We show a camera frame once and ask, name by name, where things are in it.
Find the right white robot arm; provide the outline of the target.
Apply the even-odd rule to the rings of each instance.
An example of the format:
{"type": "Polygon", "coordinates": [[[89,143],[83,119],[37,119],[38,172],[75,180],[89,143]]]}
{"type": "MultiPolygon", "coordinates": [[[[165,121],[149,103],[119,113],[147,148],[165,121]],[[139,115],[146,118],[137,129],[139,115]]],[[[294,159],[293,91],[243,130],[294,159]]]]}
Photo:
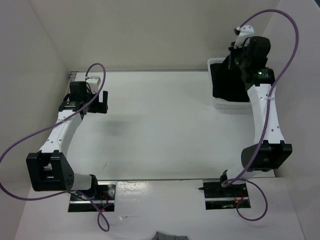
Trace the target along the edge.
{"type": "Polygon", "coordinates": [[[239,184],[252,177],[278,169],[293,152],[281,132],[276,108],[276,78],[267,67],[271,50],[268,38],[238,38],[229,47],[229,70],[239,70],[252,107],[254,121],[253,145],[242,150],[241,165],[225,170],[220,177],[219,192],[231,196],[239,184]]]}

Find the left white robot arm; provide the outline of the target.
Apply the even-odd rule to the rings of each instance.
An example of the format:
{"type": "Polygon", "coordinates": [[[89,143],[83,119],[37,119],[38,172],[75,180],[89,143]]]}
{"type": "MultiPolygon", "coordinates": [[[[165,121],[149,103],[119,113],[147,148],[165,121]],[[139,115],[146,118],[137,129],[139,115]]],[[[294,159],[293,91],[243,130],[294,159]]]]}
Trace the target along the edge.
{"type": "Polygon", "coordinates": [[[84,116],[87,113],[106,114],[108,92],[103,91],[102,101],[95,94],[101,79],[88,77],[69,84],[70,92],[58,108],[57,126],[38,152],[26,158],[28,173],[34,191],[81,191],[88,200],[98,197],[100,188],[93,174],[75,173],[67,160],[67,152],[84,116]]]}

